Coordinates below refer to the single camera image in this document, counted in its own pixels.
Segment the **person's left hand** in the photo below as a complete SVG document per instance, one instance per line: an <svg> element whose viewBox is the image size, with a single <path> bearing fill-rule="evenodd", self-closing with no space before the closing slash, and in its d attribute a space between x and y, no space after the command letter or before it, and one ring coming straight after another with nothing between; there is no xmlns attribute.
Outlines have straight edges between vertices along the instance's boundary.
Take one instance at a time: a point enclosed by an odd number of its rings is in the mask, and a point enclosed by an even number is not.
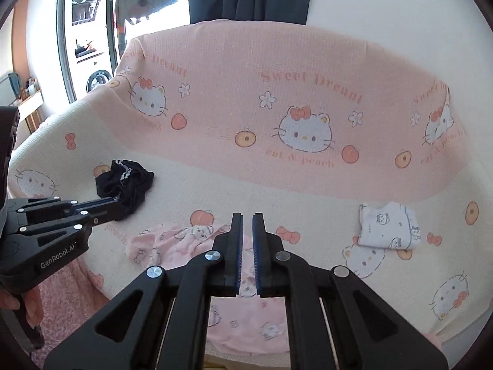
<svg viewBox="0 0 493 370"><path fill-rule="evenodd" d="M38 286L23 295L23 302L26 308L26 319L31 327L38 326L43 319L43 303ZM0 291L1 309L18 310L21 307L19 299L5 290Z"/></svg>

